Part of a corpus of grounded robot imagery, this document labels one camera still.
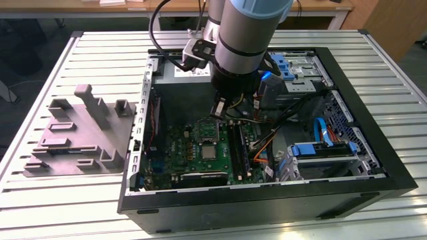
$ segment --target black wire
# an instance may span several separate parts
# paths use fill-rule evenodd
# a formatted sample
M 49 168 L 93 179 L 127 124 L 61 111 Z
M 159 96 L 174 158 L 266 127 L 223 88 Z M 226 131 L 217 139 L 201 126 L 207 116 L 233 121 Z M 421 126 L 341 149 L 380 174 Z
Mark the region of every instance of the black wire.
M 302 109 L 302 107 L 305 106 L 306 102 L 316 98 L 316 97 L 321 97 L 321 96 L 325 96 L 328 95 L 328 93 L 330 92 L 329 89 L 326 90 L 322 90 L 320 92 L 314 92 L 314 93 L 309 93 L 306 94 L 297 102 L 294 102 L 286 109 L 285 111 L 282 112 L 282 114 L 279 115 L 279 117 L 277 118 L 277 120 L 274 121 L 273 123 L 273 127 L 271 127 L 271 130 L 269 133 L 265 134 L 265 137 L 261 138 L 261 140 L 258 140 L 254 144 L 254 146 L 259 145 L 263 141 L 266 141 L 267 139 L 270 139 L 278 129 L 282 127 L 282 125 L 285 124 L 285 122 L 289 120 L 290 117 L 293 117 L 298 112 L 299 110 Z
M 159 6 L 155 8 L 154 12 L 153 12 L 153 16 L 150 19 L 150 25 L 149 25 L 149 34 L 150 34 L 150 38 L 153 41 L 153 44 L 155 45 L 155 47 L 158 48 L 159 52 L 162 53 L 162 55 L 165 56 L 165 58 L 185 72 L 190 71 L 191 69 L 187 66 L 183 66 L 179 64 L 179 62 L 167 54 L 167 52 L 163 50 L 163 48 L 161 47 L 157 38 L 155 38 L 155 34 L 154 34 L 154 24 L 155 24 L 155 19 L 157 19 L 157 15 L 162 9 L 162 7 L 170 2 L 171 0 L 163 0 L 163 2 L 161 2 Z
M 203 2 L 203 7 L 202 10 L 199 11 L 199 22 L 198 26 L 195 27 L 195 34 L 199 32 L 201 24 L 202 24 L 202 18 L 203 18 L 203 13 L 206 11 L 206 6 L 207 6 L 207 1 Z
M 301 2 L 301 0 L 297 0 L 297 2 L 298 2 L 298 13 L 299 14 L 297 14 L 297 17 L 298 16 L 303 16 L 303 6 L 302 6 L 302 2 Z
M 298 3 L 298 13 L 297 13 L 297 17 L 294 20 L 294 24 L 298 23 L 298 18 L 302 17 L 302 15 L 303 15 L 303 6 L 302 6 L 301 0 L 297 0 L 297 3 Z

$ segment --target metal work surface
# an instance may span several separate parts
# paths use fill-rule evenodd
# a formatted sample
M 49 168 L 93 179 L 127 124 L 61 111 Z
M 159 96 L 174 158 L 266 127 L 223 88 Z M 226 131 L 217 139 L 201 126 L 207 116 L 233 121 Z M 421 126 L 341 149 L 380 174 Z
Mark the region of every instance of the metal work surface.
M 185 31 L 157 34 L 165 48 L 183 48 Z M 401 239 L 427 236 L 426 97 L 370 36 L 358 31 L 278 31 L 273 47 L 329 47 L 420 188 L 348 218 L 149 235 L 119 215 L 122 174 L 27 178 L 25 165 L 50 122 L 54 98 L 91 84 L 95 97 L 138 102 L 147 32 L 86 32 L 73 38 L 0 163 L 0 239 Z

